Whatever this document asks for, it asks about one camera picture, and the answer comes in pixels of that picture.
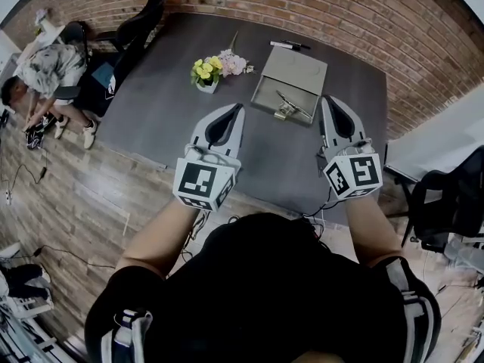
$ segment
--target black office chair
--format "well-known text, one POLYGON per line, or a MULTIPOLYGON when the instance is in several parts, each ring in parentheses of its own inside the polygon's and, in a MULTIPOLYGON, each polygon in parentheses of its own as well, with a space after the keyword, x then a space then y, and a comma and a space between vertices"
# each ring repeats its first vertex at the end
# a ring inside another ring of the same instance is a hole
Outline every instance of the black office chair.
MULTIPOLYGON (((77 108, 90 110, 98 116, 103 116, 124 79, 143 56, 147 37, 163 16, 164 2, 165 0, 148 0, 141 12, 121 24, 116 31, 101 33, 96 36, 94 39, 96 42, 104 40, 112 42, 117 52, 94 52, 88 59, 88 68, 78 85, 60 87, 55 91, 54 96, 63 100, 73 99, 74 106, 77 108), (113 94, 110 94, 93 77, 93 73, 105 63, 113 68, 112 75, 116 82, 113 94)), ((72 22, 67 24, 60 36, 65 43, 81 43, 85 53, 88 54, 87 32, 87 26, 83 22, 72 22)))
POLYGON ((157 26, 163 16, 165 0, 148 0, 144 8, 134 17, 122 23, 116 31, 99 33, 93 40, 108 41, 118 52, 123 53, 125 46, 135 38, 146 41, 150 32, 157 26))
POLYGON ((477 237, 484 219, 484 146, 477 148, 450 173, 428 172, 409 195, 408 225, 422 248, 443 253, 449 233, 477 237), (439 200, 425 203, 428 190, 441 191, 439 200))

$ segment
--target chair backrest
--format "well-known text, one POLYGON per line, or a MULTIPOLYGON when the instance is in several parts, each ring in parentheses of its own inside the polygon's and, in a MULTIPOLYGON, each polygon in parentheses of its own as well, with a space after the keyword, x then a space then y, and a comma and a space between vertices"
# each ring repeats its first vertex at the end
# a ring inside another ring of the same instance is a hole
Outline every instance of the chair backrest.
POLYGON ((475 237, 484 219, 484 147, 476 149, 449 175, 457 190, 453 229, 466 237, 475 237))
POLYGON ((165 0, 148 0, 136 16, 122 23, 116 31, 116 41, 127 45, 139 35, 149 34, 161 21, 165 0))
POLYGON ((140 62, 144 53, 144 44, 147 39, 146 36, 137 36, 128 48, 121 54, 118 61, 114 65, 113 75, 116 79, 116 89, 114 94, 117 93, 119 87, 124 82, 125 78, 131 72, 131 70, 140 62))
POLYGON ((78 45, 80 43, 85 53, 85 57, 88 61, 89 52, 88 52, 88 40, 87 40, 86 33, 87 33, 87 26, 85 25, 84 22, 71 21, 65 26, 65 28, 62 30, 62 33, 60 33, 60 38, 67 45, 69 44, 78 45))
POLYGON ((412 192, 409 218, 420 239, 453 232, 478 235, 484 220, 484 146, 450 173, 431 171, 412 192), (442 191, 440 200, 425 203, 427 190, 442 191))

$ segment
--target brick wall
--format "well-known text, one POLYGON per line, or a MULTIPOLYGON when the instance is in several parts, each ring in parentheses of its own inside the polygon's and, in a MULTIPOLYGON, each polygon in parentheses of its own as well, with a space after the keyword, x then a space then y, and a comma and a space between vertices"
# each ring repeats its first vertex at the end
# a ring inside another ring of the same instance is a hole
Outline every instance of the brick wall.
MULTIPOLYGON (((2 24, 23 47, 38 8, 53 21, 117 28, 146 0, 23 0, 2 24)), ((389 138, 437 114, 484 76, 484 29, 460 0, 168 0, 167 11, 218 14, 319 39, 387 73, 389 138)))

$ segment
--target shoe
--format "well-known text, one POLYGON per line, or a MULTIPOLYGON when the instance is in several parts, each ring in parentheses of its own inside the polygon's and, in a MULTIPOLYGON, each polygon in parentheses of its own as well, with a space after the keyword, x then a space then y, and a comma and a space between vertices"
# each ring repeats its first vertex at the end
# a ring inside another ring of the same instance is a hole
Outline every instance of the shoe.
POLYGON ((51 307, 51 309, 54 308, 54 300, 52 300, 52 292, 49 288, 45 288, 47 290, 47 298, 45 299, 45 302, 47 303, 48 306, 51 307))
POLYGON ((59 123, 58 121, 55 123, 55 134, 54 134, 55 139, 61 138, 68 122, 69 122, 69 117, 64 116, 62 123, 59 123))
POLYGON ((94 144, 96 131, 98 130, 98 123, 92 120, 94 124, 91 128, 84 128, 84 149, 89 149, 94 144))
POLYGON ((48 275, 44 266, 40 265, 40 267, 42 268, 42 275, 40 277, 43 278, 44 280, 46 280, 48 283, 51 283, 51 276, 48 275))

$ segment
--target dark hair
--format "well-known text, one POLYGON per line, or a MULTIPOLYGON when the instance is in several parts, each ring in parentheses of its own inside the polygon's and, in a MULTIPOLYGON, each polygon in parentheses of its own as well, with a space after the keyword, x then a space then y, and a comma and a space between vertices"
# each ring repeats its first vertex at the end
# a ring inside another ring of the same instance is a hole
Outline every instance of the dark hair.
POLYGON ((12 76, 7 79, 2 86, 2 102, 4 105, 10 106, 10 101, 12 100, 11 91, 17 83, 17 77, 12 76))

